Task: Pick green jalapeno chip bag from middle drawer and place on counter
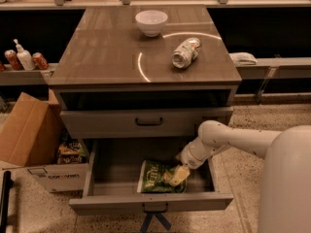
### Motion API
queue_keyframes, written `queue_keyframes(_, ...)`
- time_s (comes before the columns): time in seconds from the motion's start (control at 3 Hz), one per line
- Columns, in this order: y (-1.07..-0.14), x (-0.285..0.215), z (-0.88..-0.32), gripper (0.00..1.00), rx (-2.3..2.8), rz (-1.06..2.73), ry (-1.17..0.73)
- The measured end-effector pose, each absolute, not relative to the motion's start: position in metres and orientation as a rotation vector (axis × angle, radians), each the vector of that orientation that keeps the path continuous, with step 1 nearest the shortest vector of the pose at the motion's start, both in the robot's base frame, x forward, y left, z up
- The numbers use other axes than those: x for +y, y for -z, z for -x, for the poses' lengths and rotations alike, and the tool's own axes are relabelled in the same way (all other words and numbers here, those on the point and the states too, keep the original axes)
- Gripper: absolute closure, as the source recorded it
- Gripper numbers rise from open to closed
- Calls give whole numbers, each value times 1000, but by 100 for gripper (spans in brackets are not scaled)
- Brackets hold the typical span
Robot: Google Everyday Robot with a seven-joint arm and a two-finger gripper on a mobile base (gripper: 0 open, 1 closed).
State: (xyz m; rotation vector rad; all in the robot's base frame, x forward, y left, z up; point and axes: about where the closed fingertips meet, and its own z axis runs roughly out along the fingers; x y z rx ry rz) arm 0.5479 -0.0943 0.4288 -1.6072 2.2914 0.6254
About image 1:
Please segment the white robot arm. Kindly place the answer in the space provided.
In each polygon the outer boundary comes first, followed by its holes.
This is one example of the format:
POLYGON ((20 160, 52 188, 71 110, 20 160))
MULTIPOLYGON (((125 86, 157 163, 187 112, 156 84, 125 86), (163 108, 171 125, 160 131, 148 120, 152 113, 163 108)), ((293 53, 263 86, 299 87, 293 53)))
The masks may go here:
POLYGON ((177 159, 196 170, 229 148, 263 161, 258 233, 311 233, 311 126, 257 130, 206 120, 177 159))

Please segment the white gripper wrist block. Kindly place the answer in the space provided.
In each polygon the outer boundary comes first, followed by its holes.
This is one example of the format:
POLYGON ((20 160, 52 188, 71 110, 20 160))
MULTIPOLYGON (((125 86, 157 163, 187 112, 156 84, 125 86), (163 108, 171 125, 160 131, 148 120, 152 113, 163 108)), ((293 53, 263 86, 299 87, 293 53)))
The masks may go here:
POLYGON ((177 159, 183 164, 174 169, 169 184, 177 186, 187 179, 190 169, 199 168, 215 151, 216 147, 204 143, 199 137, 189 142, 178 153, 177 159))

